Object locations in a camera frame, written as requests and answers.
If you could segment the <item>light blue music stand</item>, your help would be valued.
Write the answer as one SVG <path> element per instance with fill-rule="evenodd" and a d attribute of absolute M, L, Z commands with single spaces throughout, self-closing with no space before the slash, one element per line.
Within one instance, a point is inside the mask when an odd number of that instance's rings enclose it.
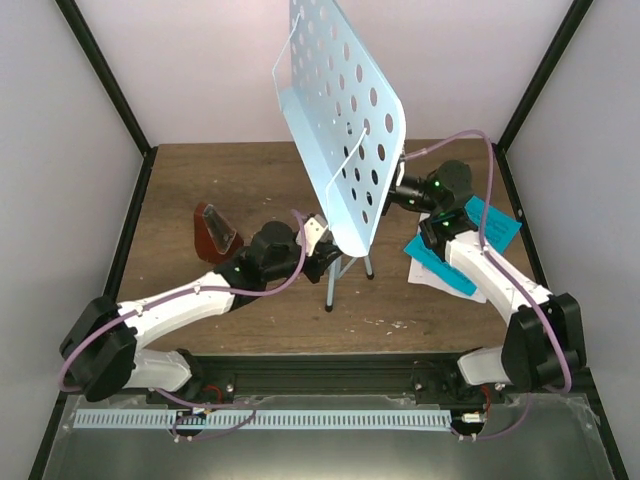
<path fill-rule="evenodd" d="M 280 109 L 342 255 L 369 258 L 406 139 L 403 105 L 334 1 L 291 0 Z"/>

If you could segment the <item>clear plastic metronome cover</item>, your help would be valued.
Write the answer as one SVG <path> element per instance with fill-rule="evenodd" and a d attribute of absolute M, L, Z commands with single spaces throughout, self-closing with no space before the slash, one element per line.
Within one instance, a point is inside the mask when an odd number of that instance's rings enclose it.
<path fill-rule="evenodd" d="M 237 231 L 230 226 L 212 204 L 207 204 L 204 207 L 202 218 L 216 251 L 220 254 L 226 254 L 236 238 Z"/>

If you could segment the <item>red-brown metronome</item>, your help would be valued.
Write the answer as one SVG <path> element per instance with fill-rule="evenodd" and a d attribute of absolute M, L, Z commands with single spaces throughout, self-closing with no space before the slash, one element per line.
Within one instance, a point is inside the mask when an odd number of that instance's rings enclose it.
<path fill-rule="evenodd" d="M 211 203 L 200 202 L 193 214 L 194 247 L 199 259 L 218 265 L 229 260 L 244 240 Z"/>

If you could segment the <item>blue sheet music page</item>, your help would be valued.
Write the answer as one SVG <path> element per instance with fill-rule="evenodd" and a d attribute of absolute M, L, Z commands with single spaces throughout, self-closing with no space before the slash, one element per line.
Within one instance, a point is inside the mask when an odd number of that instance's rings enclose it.
<path fill-rule="evenodd" d="M 451 267 L 469 278 L 483 294 L 486 287 L 490 297 L 505 299 L 513 288 L 491 265 L 487 255 L 500 260 L 506 248 L 519 233 L 521 223 L 514 218 L 489 206 L 474 196 L 465 206 L 467 216 L 473 226 L 482 226 L 483 231 L 467 230 L 458 233 L 446 243 L 445 254 L 439 257 Z"/>

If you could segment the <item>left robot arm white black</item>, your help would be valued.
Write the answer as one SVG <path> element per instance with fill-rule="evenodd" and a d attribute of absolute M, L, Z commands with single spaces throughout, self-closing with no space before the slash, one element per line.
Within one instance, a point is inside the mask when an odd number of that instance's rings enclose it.
<path fill-rule="evenodd" d="M 154 351 L 150 344 L 197 321 L 221 316 L 275 295 L 299 275 L 317 283 L 341 255 L 309 217 L 297 231 L 270 221 L 202 277 L 144 299 L 116 302 L 103 295 L 84 309 L 60 345 L 61 390 L 90 402 L 125 389 L 152 389 L 191 404 L 204 392 L 204 373 L 186 349 Z"/>

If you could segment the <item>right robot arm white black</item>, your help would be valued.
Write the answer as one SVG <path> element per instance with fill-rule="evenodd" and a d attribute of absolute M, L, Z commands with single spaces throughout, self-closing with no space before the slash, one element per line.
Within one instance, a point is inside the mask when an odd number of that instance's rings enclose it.
<path fill-rule="evenodd" d="M 418 245 L 466 276 L 507 325 L 502 346 L 459 357 L 458 368 L 444 378 L 445 393 L 458 403 L 489 383 L 567 393 L 574 374 L 586 365 L 578 301 L 529 279 L 491 246 L 485 235 L 488 215 L 474 223 L 466 211 L 472 196 L 470 167 L 449 160 L 424 178 L 398 167 L 384 203 L 422 214 Z"/>

